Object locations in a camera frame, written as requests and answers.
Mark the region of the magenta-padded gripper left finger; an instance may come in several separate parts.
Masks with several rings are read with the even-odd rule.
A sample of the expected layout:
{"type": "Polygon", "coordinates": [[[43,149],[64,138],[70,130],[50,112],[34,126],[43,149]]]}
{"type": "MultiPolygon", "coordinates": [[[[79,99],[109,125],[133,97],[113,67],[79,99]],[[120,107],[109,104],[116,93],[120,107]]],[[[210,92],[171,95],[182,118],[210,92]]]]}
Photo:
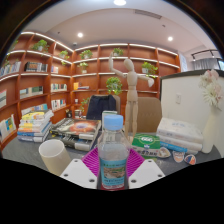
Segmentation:
{"type": "Polygon", "coordinates": [[[68,180],[78,186],[96,189],[99,175],[98,150],[94,148],[82,159],[73,159],[66,167],[61,178],[68,180]]]}

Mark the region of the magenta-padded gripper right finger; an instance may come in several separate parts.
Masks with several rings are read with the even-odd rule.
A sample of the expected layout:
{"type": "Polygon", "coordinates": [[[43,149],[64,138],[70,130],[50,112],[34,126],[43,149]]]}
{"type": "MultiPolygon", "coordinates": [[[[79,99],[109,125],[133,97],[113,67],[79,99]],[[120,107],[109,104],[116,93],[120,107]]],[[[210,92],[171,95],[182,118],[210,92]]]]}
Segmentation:
{"type": "Polygon", "coordinates": [[[163,178],[165,174],[152,159],[144,159],[131,149],[127,159],[127,179],[130,189],[141,188],[163,178]]]}

